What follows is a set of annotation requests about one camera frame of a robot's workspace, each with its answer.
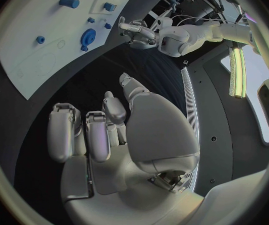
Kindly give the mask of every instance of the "white panel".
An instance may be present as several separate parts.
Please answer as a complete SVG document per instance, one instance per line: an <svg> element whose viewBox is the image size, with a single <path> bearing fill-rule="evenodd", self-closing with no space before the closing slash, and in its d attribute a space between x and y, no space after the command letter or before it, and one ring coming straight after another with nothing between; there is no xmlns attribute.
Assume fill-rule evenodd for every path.
<svg viewBox="0 0 269 225"><path fill-rule="evenodd" d="M244 46L243 52L246 64L246 94L257 117L263 141L269 144L269 125L258 97L258 89L269 79L269 69L262 56L255 54L251 46ZM222 59L221 63L230 71L229 56Z"/></svg>
<svg viewBox="0 0 269 225"><path fill-rule="evenodd" d="M87 29L96 30L87 53L104 45L111 31L105 24L113 25L129 0L79 0L75 9L60 6L59 1L29 0L0 42L1 64L26 99L54 73L86 53L81 51L80 39ZM117 7L107 12L103 9L105 2ZM89 17L95 23L89 23ZM45 37L43 44L37 43L38 36Z"/></svg>

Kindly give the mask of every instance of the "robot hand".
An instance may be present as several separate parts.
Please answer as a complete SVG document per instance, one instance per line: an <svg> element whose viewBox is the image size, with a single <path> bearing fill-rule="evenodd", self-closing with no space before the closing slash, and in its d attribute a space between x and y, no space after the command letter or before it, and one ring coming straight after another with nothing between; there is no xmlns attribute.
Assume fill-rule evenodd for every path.
<svg viewBox="0 0 269 225"><path fill-rule="evenodd" d="M172 19L158 19L159 32L153 32L143 21L125 23L119 20L120 34L134 49L157 48L171 57L180 57L200 48L205 41L221 42L223 39L251 45L257 49L250 27L238 24L221 24L218 21L206 21L202 25L172 26Z"/></svg>

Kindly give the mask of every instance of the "black floor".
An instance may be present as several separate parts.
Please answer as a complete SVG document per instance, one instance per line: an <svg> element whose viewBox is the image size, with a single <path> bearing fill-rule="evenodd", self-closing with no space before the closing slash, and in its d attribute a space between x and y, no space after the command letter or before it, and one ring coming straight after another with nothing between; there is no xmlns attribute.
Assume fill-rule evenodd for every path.
<svg viewBox="0 0 269 225"><path fill-rule="evenodd" d="M48 101L30 127L20 149L14 187L39 214L55 225L72 224L60 196L63 164L51 160L47 150L48 116L55 103L71 103L83 115L100 110L104 93L112 91L126 110L129 106L119 85L126 72L174 103L186 115L180 69L156 49L135 50L121 45L86 66Z"/></svg>

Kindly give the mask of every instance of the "blue knob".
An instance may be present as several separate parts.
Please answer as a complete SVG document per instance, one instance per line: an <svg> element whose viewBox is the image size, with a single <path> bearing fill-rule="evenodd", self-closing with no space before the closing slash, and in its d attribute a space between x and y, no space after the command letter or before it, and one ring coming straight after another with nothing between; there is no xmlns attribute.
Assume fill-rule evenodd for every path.
<svg viewBox="0 0 269 225"><path fill-rule="evenodd" d="M116 5L111 4L111 3L109 3L109 2L106 2L106 3L103 5L103 7L105 8L106 11L112 12L112 11L115 10Z"/></svg>
<svg viewBox="0 0 269 225"><path fill-rule="evenodd" d="M82 51L87 52L89 50L88 45L94 42L95 37L96 37L96 31L94 29L90 28L86 30L80 38L80 43L82 45L80 49Z"/></svg>
<svg viewBox="0 0 269 225"><path fill-rule="evenodd" d="M111 28L112 28L112 25L110 25L109 23L106 23L106 24L104 25L104 27L105 27L106 29L111 29Z"/></svg>
<svg viewBox="0 0 269 225"><path fill-rule="evenodd" d="M79 0L59 0L59 5L76 9L80 4Z"/></svg>
<svg viewBox="0 0 269 225"><path fill-rule="evenodd" d="M43 43L45 42L45 37L43 37L43 36L38 36L38 37L36 38L36 41L37 41L38 44L43 44Z"/></svg>
<svg viewBox="0 0 269 225"><path fill-rule="evenodd" d="M91 17L89 17L89 18L87 19L87 21L88 21L89 23L91 23L91 24L95 23L95 19L94 19L94 18L91 18Z"/></svg>

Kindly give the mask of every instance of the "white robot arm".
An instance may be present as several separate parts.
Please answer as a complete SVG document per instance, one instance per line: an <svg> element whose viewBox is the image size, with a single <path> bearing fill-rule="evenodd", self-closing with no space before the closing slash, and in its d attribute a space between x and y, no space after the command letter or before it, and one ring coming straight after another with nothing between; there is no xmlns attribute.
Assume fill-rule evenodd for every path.
<svg viewBox="0 0 269 225"><path fill-rule="evenodd" d="M221 42L223 39L251 45L257 50L249 26L221 24L206 21L202 25L172 26L172 19L158 19L159 32L153 32L139 22L125 23L121 17L119 29L125 41L135 49L155 48L171 57L180 57L199 49L205 41Z"/></svg>

